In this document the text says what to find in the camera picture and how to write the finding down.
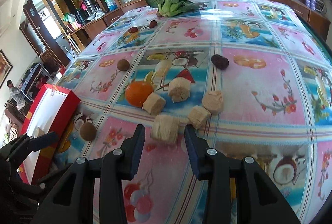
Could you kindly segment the framed wall painting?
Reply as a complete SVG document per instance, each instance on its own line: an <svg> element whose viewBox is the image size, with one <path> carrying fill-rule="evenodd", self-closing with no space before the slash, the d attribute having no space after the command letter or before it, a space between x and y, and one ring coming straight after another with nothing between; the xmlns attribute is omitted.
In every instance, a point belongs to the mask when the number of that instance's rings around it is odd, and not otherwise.
<svg viewBox="0 0 332 224"><path fill-rule="evenodd" d="M0 50L0 86L3 85L11 69L12 64L9 62L3 51Z"/></svg>

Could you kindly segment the green bok choy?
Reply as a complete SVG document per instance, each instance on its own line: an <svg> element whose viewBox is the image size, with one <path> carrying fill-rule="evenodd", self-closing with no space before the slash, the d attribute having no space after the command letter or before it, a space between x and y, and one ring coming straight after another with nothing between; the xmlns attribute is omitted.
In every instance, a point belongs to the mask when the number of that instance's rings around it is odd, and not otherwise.
<svg viewBox="0 0 332 224"><path fill-rule="evenodd" d="M174 17L183 13L198 11L199 7L190 0L145 0L146 3L155 9L163 17Z"/></svg>

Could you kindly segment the orange tangerine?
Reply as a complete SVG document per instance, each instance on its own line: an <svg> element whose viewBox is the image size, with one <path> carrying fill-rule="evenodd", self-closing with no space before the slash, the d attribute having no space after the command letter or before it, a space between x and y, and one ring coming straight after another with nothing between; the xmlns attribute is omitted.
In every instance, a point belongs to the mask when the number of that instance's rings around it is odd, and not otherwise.
<svg viewBox="0 0 332 224"><path fill-rule="evenodd" d="M145 81L135 81L126 87L125 99L130 105L141 108L143 103L153 92L154 89L150 83Z"/></svg>

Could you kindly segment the fruit pattern tablecloth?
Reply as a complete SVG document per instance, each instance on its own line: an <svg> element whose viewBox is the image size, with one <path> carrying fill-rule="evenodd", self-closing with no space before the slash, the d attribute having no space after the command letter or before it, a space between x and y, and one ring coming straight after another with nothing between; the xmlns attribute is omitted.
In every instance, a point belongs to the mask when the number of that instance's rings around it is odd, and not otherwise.
<svg viewBox="0 0 332 224"><path fill-rule="evenodd" d="M331 56L295 10L267 0L192 0L158 17L146 6L93 38L59 86L81 100L54 157L63 167L146 130L123 183L129 223L201 223L207 184L190 167L184 128L225 156L250 156L301 223L331 192Z"/></svg>

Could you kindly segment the brown longan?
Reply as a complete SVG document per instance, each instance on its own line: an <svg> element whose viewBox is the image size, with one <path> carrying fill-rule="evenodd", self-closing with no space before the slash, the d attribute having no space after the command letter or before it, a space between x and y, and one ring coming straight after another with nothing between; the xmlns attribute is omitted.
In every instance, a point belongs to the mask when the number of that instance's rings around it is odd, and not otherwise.
<svg viewBox="0 0 332 224"><path fill-rule="evenodd" d="M119 71L128 71L130 69L130 63L126 59L121 59L118 61L116 67Z"/></svg>
<svg viewBox="0 0 332 224"><path fill-rule="evenodd" d="M96 128L95 126L90 122L85 122L81 126L80 129L80 136L85 141L92 141L96 137Z"/></svg>

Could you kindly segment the wooden low cabinet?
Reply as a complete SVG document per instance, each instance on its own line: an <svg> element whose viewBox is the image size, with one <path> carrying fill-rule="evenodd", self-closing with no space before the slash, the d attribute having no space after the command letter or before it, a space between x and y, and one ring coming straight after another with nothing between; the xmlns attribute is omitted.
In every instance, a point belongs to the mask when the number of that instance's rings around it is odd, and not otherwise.
<svg viewBox="0 0 332 224"><path fill-rule="evenodd" d="M327 22L294 1L281 0L141 0L113 11L109 26L97 22L87 51L139 49L147 45L208 42L221 26L229 43L279 48L279 40L305 54L327 48L319 30Z"/></svg>

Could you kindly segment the black thermos jug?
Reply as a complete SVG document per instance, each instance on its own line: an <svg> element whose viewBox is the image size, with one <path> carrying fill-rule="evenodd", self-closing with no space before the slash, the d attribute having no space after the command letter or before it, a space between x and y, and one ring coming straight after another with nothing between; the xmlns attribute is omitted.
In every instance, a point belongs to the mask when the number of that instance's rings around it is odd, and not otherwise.
<svg viewBox="0 0 332 224"><path fill-rule="evenodd" d="M82 4L85 5L86 11L89 14L89 16L99 11L99 5L96 0L83 0Z"/></svg>

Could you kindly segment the red jujube near cabbage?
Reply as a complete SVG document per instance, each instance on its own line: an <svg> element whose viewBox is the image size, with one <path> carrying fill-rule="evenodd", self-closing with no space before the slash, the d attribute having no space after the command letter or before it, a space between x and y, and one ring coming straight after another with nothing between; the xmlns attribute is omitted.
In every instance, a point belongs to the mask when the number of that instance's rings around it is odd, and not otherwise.
<svg viewBox="0 0 332 224"><path fill-rule="evenodd" d="M149 28L154 28L154 27L156 27L156 25L157 25L157 21L156 20L152 20L150 22L150 24L149 24Z"/></svg>

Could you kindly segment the red white shallow box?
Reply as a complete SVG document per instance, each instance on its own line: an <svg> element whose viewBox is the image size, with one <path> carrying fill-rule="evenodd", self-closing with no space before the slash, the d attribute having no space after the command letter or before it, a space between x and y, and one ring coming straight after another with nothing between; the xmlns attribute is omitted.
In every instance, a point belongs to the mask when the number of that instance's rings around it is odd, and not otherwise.
<svg viewBox="0 0 332 224"><path fill-rule="evenodd" d="M44 133L54 131L61 138L80 101L72 90L44 84L28 111L21 133L34 137L37 129L40 129ZM24 182L35 184L48 174L58 144L55 142L26 157L23 161Z"/></svg>

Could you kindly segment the dark side table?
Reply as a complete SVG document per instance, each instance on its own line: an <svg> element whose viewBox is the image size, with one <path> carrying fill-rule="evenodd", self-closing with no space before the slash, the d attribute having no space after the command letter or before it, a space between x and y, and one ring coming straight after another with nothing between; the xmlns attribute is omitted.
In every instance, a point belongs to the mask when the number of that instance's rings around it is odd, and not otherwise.
<svg viewBox="0 0 332 224"><path fill-rule="evenodd" d="M21 92L31 101L34 100L43 82L53 81L50 73L41 63L35 63L28 68L21 79Z"/></svg>

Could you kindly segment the seated person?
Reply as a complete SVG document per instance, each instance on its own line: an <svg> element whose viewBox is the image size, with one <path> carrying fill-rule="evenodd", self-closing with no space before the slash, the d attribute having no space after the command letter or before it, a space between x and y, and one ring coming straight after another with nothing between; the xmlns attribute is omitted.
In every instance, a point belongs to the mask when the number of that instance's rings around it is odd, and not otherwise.
<svg viewBox="0 0 332 224"><path fill-rule="evenodd" d="M17 109L24 109L26 102L25 96L22 94L22 92L13 85L11 80L7 81L7 87L9 89L11 98L16 102Z"/></svg>

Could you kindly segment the dark red jujube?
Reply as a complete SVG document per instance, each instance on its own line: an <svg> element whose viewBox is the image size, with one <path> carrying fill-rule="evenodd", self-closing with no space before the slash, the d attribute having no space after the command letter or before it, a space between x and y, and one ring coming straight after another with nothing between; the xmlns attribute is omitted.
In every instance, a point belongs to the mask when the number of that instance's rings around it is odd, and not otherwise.
<svg viewBox="0 0 332 224"><path fill-rule="evenodd" d="M220 70L225 70L229 66L229 61L226 57L223 57L222 55L214 54L210 58L212 64Z"/></svg>

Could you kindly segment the red jujube far left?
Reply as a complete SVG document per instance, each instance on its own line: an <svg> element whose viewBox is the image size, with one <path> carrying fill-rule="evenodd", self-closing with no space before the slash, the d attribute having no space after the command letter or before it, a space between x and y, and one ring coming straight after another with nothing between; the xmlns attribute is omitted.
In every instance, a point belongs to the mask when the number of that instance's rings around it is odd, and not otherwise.
<svg viewBox="0 0 332 224"><path fill-rule="evenodd" d="M131 27L128 29L128 33L130 34L134 34L138 32L138 28L137 27Z"/></svg>

